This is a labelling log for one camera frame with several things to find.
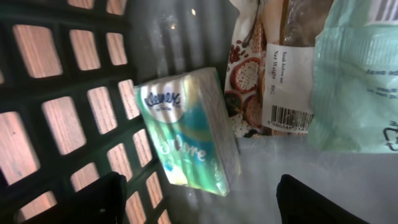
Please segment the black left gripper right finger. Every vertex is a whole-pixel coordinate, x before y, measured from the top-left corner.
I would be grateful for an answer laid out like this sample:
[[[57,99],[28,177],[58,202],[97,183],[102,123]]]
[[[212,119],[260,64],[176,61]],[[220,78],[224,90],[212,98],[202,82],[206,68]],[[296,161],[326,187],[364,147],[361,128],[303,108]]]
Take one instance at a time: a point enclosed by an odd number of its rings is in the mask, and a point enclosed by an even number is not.
[[[367,224],[288,174],[281,176],[276,197],[283,224]]]

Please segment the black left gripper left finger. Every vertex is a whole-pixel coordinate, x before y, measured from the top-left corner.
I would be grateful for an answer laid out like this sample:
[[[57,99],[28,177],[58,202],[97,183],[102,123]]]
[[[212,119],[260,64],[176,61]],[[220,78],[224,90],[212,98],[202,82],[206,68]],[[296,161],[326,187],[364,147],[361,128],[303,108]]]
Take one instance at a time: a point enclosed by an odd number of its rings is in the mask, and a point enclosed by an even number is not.
[[[28,220],[29,224],[117,224],[126,214],[127,180],[110,172],[76,194]]]

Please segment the green Kleenex tissue pack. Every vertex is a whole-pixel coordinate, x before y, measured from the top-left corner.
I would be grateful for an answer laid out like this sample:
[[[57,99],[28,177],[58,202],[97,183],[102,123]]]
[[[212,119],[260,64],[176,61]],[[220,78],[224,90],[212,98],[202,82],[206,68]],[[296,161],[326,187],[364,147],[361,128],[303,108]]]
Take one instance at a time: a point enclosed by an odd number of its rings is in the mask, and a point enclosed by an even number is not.
[[[168,182],[226,196],[241,167],[216,68],[143,83],[134,96]]]

